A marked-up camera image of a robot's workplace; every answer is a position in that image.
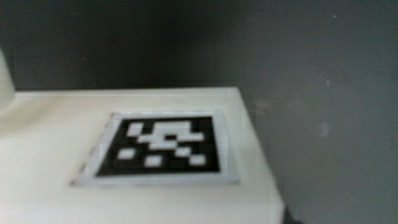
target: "white object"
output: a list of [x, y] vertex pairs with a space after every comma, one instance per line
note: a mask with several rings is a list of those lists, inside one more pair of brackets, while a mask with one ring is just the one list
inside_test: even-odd
[[0, 109], [5, 108], [14, 99], [14, 84], [8, 76], [3, 52], [0, 49]]
[[[71, 185], [110, 114], [193, 110], [223, 113], [239, 183]], [[0, 223], [282, 223], [284, 204], [236, 88], [17, 92], [0, 124]]]

